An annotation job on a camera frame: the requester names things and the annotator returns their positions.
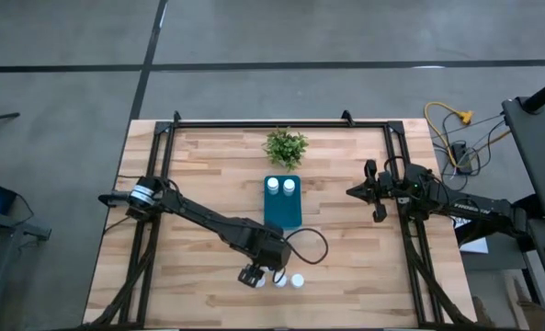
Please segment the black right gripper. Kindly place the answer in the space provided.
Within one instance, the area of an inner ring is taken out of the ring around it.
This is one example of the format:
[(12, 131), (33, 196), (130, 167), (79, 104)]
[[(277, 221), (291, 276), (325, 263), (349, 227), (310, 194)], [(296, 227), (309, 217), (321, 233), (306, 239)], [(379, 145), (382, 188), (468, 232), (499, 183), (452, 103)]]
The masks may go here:
[(366, 181), (349, 188), (347, 196), (356, 198), (374, 205), (372, 218), (375, 223), (381, 223), (385, 220), (388, 213), (382, 199), (396, 199), (403, 195), (402, 183), (397, 182), (392, 173), (388, 170), (378, 172), (377, 164), (374, 160), (368, 160), (365, 164)]

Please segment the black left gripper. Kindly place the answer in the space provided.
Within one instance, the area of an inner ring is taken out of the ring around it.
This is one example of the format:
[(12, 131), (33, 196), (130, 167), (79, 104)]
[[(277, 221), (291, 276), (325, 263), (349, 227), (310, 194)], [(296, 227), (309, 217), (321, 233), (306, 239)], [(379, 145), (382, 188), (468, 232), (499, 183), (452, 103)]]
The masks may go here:
[(262, 277), (264, 274), (265, 271), (259, 265), (248, 264), (245, 268), (240, 270), (238, 280), (249, 281), (249, 278), (260, 278), (255, 286), (257, 288), (262, 288), (265, 285), (265, 277)]

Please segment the teal plastic basket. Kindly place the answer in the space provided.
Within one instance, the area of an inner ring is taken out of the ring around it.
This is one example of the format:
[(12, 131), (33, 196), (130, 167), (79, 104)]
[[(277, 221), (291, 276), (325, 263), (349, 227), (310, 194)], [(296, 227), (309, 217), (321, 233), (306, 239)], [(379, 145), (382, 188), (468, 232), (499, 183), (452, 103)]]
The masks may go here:
[[(267, 179), (275, 177), (279, 182), (277, 194), (267, 191)], [(286, 196), (283, 192), (285, 179), (294, 180), (296, 187), (292, 195)], [(301, 206), (301, 178), (294, 175), (267, 176), (264, 179), (264, 222), (266, 225), (274, 224), (284, 230), (295, 230), (302, 226)]]

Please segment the green plant in white pot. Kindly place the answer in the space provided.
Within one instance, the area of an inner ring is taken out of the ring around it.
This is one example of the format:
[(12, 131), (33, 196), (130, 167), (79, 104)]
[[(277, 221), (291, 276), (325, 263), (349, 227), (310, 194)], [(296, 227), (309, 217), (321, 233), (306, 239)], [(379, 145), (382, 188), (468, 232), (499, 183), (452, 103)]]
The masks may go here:
[(288, 128), (276, 128), (267, 134), (262, 149), (272, 165), (281, 166), (290, 172), (301, 165), (308, 146), (308, 138), (304, 134), (291, 132)]

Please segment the black power strip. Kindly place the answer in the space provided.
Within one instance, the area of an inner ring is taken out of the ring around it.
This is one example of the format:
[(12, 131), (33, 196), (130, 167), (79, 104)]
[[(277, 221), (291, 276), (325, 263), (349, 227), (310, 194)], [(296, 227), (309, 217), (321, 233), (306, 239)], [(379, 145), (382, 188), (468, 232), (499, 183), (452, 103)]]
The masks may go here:
[(451, 145), (452, 159), (456, 166), (455, 171), (461, 175), (469, 175), (472, 172), (471, 157), (466, 143), (453, 143)]

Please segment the white paper sheet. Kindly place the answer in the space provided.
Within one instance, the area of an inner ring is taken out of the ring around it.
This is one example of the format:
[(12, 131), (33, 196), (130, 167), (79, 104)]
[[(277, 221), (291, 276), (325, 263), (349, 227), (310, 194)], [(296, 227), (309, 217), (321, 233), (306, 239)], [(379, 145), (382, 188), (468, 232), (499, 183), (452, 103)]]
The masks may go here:
[[(471, 220), (467, 220), (467, 219), (463, 219), (459, 217), (452, 217), (452, 222), (453, 222), (454, 229), (457, 230), (462, 225), (470, 223)], [(489, 249), (488, 249), (487, 241), (483, 237), (483, 238), (461, 245), (460, 252), (469, 253), (469, 254), (488, 254)]]

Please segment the brown cardboard piece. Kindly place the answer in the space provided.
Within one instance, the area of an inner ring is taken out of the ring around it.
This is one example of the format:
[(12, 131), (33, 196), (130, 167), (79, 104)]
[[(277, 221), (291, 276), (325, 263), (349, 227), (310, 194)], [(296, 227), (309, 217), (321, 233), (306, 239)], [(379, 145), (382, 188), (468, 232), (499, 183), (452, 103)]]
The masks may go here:
[(545, 331), (545, 309), (534, 303), (521, 287), (518, 278), (511, 273), (503, 273), (505, 293), (510, 309), (521, 330)]

